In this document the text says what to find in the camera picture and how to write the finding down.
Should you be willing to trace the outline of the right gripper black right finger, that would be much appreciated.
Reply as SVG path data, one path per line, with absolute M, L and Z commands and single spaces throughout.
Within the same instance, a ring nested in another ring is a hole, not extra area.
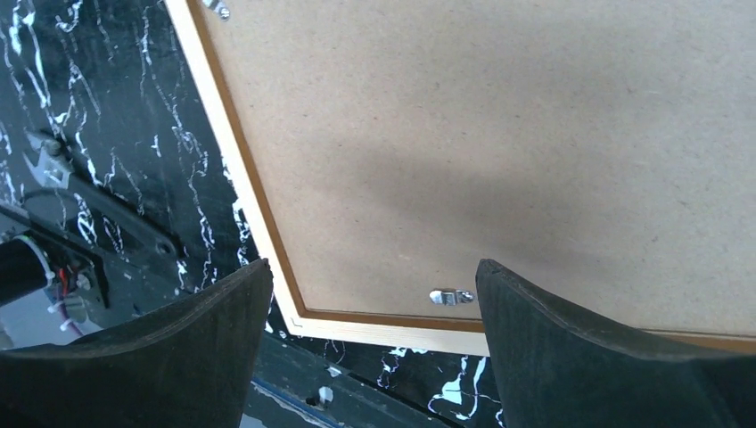
M 623 325 L 492 259 L 475 284 L 506 426 L 754 426 L 754 356 Z

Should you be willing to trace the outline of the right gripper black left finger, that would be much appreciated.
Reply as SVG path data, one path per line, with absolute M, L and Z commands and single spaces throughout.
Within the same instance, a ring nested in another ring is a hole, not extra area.
M 259 259 L 66 345 L 1 354 L 4 427 L 236 427 L 273 291 Z

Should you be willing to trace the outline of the wooden picture frame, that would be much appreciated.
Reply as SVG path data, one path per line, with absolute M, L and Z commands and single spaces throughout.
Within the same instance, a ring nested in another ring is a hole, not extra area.
M 481 259 L 755 349 L 752 1 L 170 1 L 290 333 L 484 356 Z

